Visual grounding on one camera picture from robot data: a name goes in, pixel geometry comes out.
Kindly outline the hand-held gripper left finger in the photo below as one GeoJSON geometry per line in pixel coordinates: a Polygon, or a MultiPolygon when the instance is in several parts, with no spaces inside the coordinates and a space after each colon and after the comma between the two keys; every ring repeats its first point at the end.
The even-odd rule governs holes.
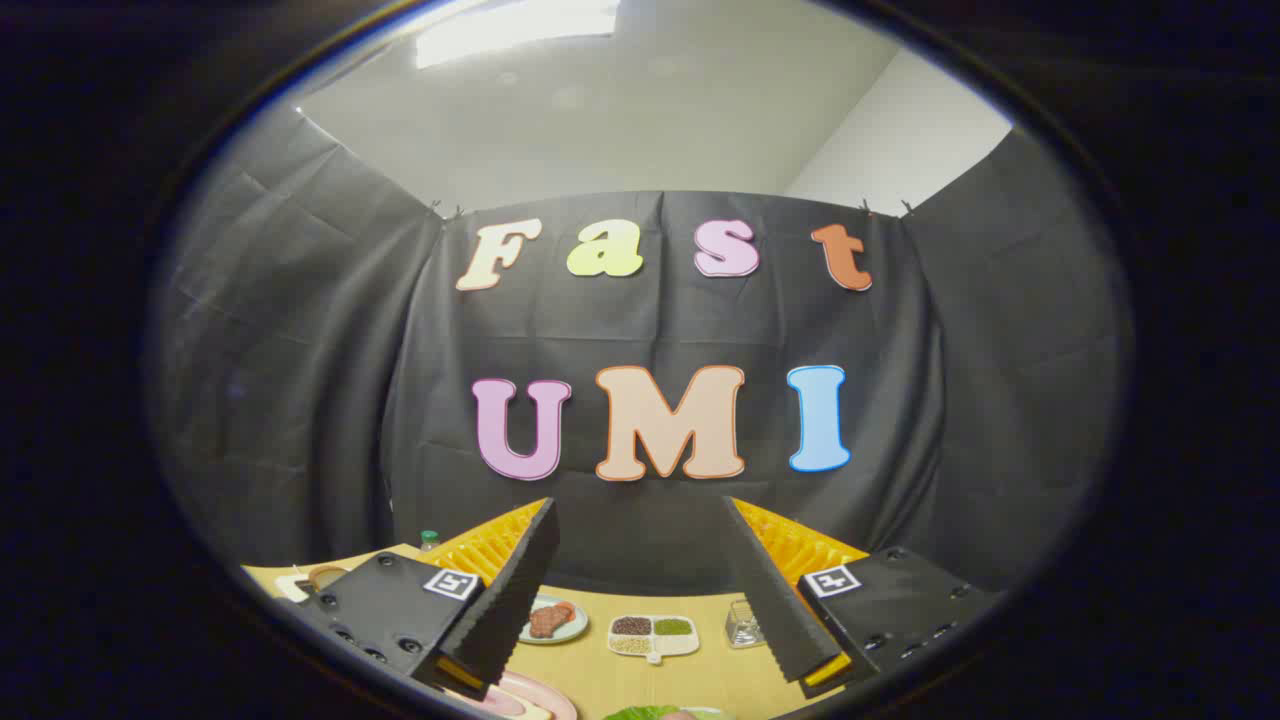
{"type": "Polygon", "coordinates": [[[381,551],[283,609],[351,656],[481,700],[498,683],[558,548],[553,498],[420,557],[381,551]]]}

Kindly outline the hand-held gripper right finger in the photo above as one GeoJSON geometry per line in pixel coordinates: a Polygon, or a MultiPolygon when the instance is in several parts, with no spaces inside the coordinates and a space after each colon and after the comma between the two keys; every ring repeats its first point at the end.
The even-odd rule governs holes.
{"type": "Polygon", "coordinates": [[[740,498],[722,518],[733,579],[808,698],[920,662],[1000,597],[913,550],[856,550],[740,498]]]}

